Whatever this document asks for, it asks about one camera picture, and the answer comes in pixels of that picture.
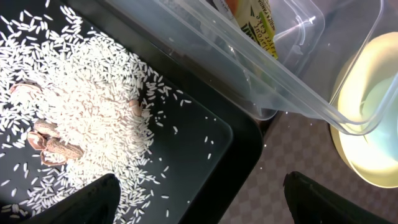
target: brown checkered surface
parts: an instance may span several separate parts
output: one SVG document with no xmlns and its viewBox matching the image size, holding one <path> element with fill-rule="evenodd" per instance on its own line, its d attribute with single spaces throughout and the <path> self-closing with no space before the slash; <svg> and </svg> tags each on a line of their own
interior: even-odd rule
<svg viewBox="0 0 398 224">
<path fill-rule="evenodd" d="M 259 162 L 221 224 L 293 223 L 282 183 L 286 173 L 295 170 L 367 211 L 398 223 L 398 189 L 381 189 L 356 175 L 340 159 L 326 122 L 283 113 L 264 142 Z"/>
</svg>

